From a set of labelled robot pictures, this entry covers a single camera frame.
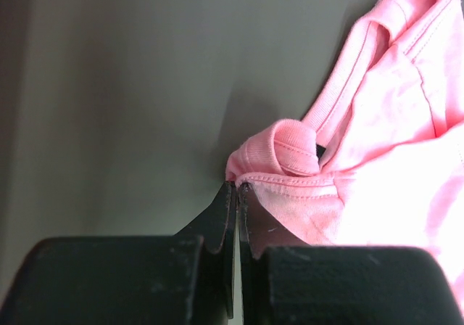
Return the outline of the pink t shirt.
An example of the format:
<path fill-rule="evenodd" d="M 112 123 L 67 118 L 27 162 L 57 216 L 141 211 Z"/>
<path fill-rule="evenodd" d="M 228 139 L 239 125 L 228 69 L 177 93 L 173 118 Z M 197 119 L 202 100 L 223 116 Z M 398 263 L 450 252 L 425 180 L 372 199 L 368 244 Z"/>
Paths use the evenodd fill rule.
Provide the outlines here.
<path fill-rule="evenodd" d="M 225 177 L 308 244 L 425 249 L 462 304 L 461 0 L 379 0 L 306 116 L 248 138 Z"/>

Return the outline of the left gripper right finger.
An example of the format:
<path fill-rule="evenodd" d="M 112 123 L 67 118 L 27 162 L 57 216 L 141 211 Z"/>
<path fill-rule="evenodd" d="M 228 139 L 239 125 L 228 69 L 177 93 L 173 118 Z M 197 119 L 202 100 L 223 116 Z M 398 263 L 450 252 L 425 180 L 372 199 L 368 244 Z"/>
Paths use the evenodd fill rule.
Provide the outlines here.
<path fill-rule="evenodd" d="M 237 192 L 245 324 L 461 324 L 438 263 L 413 247 L 305 244 Z"/>

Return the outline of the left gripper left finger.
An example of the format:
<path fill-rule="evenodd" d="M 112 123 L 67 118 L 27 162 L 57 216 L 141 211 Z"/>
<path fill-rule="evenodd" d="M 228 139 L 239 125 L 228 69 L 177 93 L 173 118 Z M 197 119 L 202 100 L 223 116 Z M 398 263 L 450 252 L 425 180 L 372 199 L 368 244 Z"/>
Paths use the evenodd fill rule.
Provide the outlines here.
<path fill-rule="evenodd" d="M 172 236 L 44 239 L 25 256 L 3 324 L 227 324 L 236 188 Z"/>

